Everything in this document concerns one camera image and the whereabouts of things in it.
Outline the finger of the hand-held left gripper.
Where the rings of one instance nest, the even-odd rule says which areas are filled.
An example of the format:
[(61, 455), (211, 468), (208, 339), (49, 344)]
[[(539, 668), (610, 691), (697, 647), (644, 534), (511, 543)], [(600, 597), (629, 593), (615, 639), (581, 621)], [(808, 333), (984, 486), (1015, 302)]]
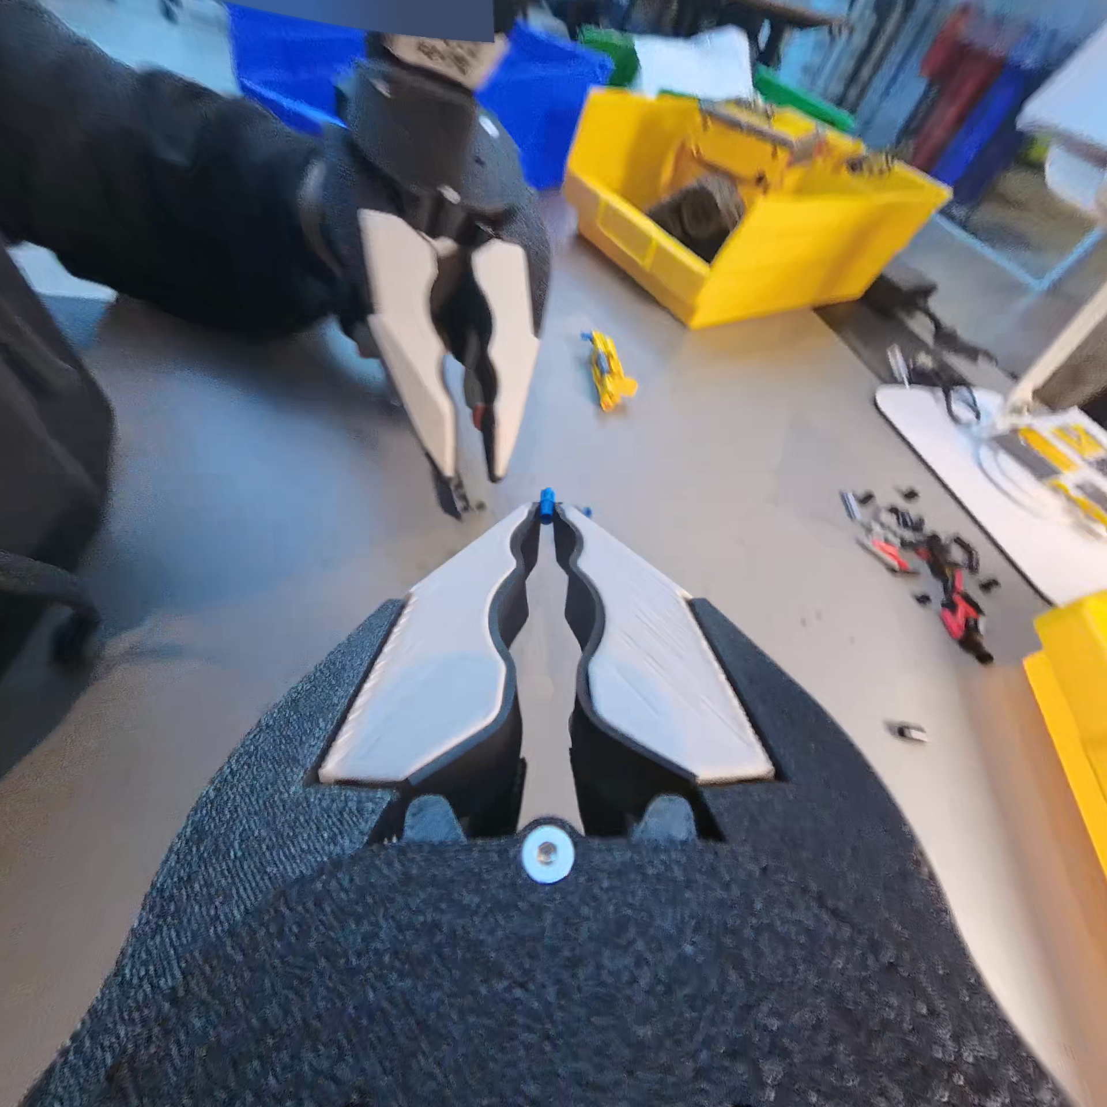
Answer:
[(492, 481), (501, 481), (517, 447), (540, 340), (534, 331), (528, 261), (521, 245), (490, 240), (472, 256), (474, 282), (489, 310), (490, 333), (474, 370)]
[(444, 380), (447, 349), (431, 315), (436, 244), (403, 218), (358, 211), (369, 287), (369, 332), (422, 448), (445, 478), (457, 476), (457, 418)]

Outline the white foam sheet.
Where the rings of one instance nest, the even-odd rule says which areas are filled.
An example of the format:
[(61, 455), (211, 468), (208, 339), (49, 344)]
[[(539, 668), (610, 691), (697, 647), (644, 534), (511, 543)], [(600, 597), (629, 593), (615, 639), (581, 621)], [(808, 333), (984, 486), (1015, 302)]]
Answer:
[(753, 54), (745, 30), (718, 26), (692, 37), (633, 36), (639, 73), (633, 90), (679, 92), (704, 102), (750, 100)]

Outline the yellow plastic bin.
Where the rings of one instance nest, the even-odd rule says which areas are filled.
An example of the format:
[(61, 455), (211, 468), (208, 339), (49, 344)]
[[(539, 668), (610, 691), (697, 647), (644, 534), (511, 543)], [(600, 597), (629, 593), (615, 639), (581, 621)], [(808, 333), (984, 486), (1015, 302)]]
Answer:
[(705, 262), (644, 214), (699, 129), (691, 96), (596, 87), (563, 179), (579, 235), (691, 330), (857, 301), (950, 200), (900, 160), (883, 177), (812, 169), (754, 202)]
[(1023, 662), (1100, 869), (1106, 869), (1106, 593), (1035, 622), (1040, 650)]

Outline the pile of black red pegs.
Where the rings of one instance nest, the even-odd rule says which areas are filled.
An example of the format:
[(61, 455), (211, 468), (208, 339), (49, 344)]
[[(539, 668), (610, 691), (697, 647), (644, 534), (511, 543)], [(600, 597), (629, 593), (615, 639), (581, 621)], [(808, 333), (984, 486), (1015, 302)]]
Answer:
[(915, 601), (933, 610), (946, 637), (963, 654), (979, 666), (991, 666), (987, 617), (973, 585), (979, 583), (983, 592), (990, 592), (999, 580), (979, 577), (977, 548), (959, 534), (934, 530), (912, 510), (913, 489), (905, 490), (905, 504), (880, 504), (870, 490), (842, 490), (840, 500), (855, 527), (858, 546), (890, 575), (917, 580)]

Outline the black power adapter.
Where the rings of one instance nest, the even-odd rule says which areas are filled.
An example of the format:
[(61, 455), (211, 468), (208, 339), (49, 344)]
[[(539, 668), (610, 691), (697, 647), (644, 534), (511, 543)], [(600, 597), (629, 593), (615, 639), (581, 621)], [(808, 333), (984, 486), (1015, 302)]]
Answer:
[(930, 345), (942, 356), (984, 362), (998, 366), (994, 353), (966, 340), (934, 311), (932, 301), (938, 283), (926, 273), (913, 268), (892, 268), (880, 273), (862, 297), (872, 311), (907, 324), (911, 319), (923, 319), (930, 326)]

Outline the person's left forearm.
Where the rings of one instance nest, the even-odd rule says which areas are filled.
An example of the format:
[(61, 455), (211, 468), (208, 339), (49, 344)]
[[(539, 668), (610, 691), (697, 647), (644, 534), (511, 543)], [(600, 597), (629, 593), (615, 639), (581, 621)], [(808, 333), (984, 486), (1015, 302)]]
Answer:
[(281, 337), (365, 320), (337, 146), (134, 69), (38, 3), (1, 4), (1, 224), (177, 319)]

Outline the yellow grey sticker sheet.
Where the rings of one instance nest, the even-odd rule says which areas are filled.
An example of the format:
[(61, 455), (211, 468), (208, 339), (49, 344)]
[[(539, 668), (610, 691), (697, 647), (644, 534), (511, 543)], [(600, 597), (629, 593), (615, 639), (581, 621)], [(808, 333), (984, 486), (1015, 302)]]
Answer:
[(1011, 461), (1073, 525), (1104, 535), (1104, 444), (1085, 424), (1040, 428), (1024, 424), (991, 439), (996, 455)]

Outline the white metal book stand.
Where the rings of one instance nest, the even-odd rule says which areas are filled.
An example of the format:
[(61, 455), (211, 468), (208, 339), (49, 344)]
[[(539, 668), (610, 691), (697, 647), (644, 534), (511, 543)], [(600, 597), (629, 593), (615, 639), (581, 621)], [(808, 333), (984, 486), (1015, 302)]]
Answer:
[(1106, 287), (1087, 299), (1024, 377), (1002, 395), (970, 388), (955, 391), (912, 384), (876, 391), (880, 415), (930, 469), (1025, 581), (1054, 606), (1104, 590), (1104, 535), (1073, 525), (1031, 478), (991, 446), (1024, 424), (1045, 428), (1078, 422), (1104, 444), (1104, 426), (1075, 399), (1064, 406), (1062, 372), (1104, 330)]

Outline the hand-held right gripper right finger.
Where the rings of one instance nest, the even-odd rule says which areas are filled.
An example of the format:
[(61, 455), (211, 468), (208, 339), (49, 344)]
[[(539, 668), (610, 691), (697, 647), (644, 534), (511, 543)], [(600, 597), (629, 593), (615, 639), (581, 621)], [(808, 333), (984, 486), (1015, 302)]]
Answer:
[(592, 731), (692, 784), (771, 780), (691, 593), (575, 506), (555, 507), (554, 532)]

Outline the blue plastic bin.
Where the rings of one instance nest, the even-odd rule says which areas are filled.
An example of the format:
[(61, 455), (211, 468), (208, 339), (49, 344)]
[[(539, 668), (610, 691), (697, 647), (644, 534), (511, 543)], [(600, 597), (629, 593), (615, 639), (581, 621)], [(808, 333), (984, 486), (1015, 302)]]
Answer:
[[(340, 83), (365, 55), (365, 34), (231, 4), (233, 73), (248, 99), (306, 135), (341, 125)], [(518, 146), (525, 179), (538, 191), (563, 185), (577, 120), (592, 88), (614, 73), (604, 53), (519, 24), (477, 100)]]

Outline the green plastic bin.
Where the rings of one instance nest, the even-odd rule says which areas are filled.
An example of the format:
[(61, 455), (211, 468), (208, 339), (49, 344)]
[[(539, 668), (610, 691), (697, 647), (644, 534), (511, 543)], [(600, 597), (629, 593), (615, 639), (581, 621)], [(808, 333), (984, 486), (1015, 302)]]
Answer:
[[(613, 62), (613, 74), (608, 79), (610, 87), (633, 90), (639, 73), (633, 34), (586, 24), (577, 30), (576, 44), (593, 49)], [(754, 95), (762, 100), (775, 107), (793, 108), (845, 135), (855, 133), (855, 120), (847, 111), (788, 84), (775, 70), (753, 63), (753, 79)]]

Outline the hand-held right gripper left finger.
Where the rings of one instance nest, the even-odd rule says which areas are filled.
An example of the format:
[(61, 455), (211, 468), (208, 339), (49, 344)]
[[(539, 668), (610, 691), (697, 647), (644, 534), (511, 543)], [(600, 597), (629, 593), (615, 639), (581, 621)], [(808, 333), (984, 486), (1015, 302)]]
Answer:
[(539, 506), (518, 506), (409, 589), (319, 764), (323, 784), (422, 784), (503, 733)]

